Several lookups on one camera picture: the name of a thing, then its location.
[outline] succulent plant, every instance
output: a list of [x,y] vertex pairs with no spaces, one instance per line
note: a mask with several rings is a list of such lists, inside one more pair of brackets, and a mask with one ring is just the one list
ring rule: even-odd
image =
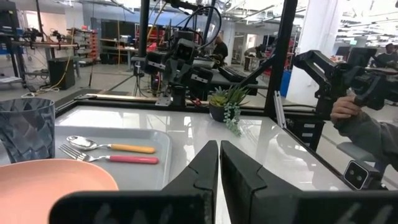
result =
[[210,98],[209,103],[213,106],[224,108],[224,122],[227,128],[237,136],[241,135],[238,128],[239,115],[241,114],[240,106],[243,99],[248,95],[249,90],[241,87],[231,87],[229,90],[222,90],[221,87],[216,88],[214,95]]

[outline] gray sleeve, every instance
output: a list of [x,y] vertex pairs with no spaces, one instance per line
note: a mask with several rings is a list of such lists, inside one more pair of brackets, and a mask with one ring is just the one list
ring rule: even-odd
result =
[[342,136],[348,137],[356,146],[398,170],[397,126],[379,123],[364,112],[346,122],[337,128]]

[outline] glossy white tabletop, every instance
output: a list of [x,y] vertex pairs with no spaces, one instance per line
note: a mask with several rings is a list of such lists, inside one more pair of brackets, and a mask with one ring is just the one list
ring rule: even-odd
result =
[[[164,131],[172,137],[170,180],[192,161],[209,141],[228,140],[267,170],[302,190],[350,190],[317,159],[271,119],[242,116],[237,137],[225,124],[203,113],[135,110],[79,106],[63,114],[56,125],[110,128],[144,128]],[[218,179],[216,222],[230,223],[221,177]]]

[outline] fork handle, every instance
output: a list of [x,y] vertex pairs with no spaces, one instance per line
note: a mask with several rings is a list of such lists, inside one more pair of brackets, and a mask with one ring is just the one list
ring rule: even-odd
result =
[[147,156],[109,156],[111,162],[129,162],[141,164],[158,164],[159,159],[156,157]]

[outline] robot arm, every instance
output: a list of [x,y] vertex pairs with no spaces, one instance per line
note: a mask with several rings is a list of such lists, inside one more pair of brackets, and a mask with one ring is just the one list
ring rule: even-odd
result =
[[347,63],[334,63],[320,51],[310,50],[296,56],[294,65],[307,72],[319,84],[316,112],[328,118],[333,103],[346,96],[348,89],[356,93],[355,103],[381,110],[384,100],[398,102],[398,82],[386,74],[352,67]]

